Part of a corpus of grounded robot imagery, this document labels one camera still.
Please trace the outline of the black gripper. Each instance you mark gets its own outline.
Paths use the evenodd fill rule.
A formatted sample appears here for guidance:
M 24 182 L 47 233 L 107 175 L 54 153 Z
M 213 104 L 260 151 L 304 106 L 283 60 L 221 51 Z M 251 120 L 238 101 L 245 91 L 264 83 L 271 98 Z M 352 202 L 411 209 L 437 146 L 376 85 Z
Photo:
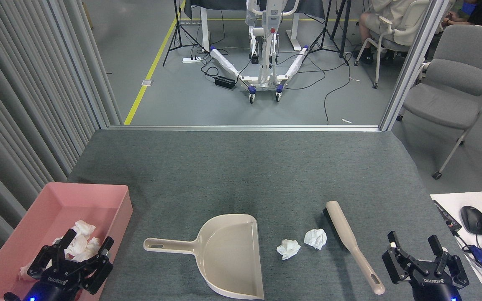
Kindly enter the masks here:
M 436 235 L 430 236 L 430 247 L 436 256 L 434 262 L 421 261 L 423 275 L 417 268 L 416 259 L 400 247 L 395 231 L 387 235 L 390 246 L 382 260 L 392 283 L 408 281 L 413 288 L 415 301 L 461 301 L 458 289 L 470 284 L 461 258 L 451 255 L 441 246 Z
M 40 280 L 29 290 L 25 301 L 74 301 L 82 288 L 90 294 L 98 292 L 113 270 L 108 254 L 114 240 L 109 236 L 105 238 L 96 255 L 82 262 L 80 273 L 46 269 L 50 261 L 51 268 L 59 269 L 60 262 L 65 260 L 64 250 L 76 234 L 73 229 L 69 229 L 59 242 L 42 246 L 27 269 L 28 276 Z

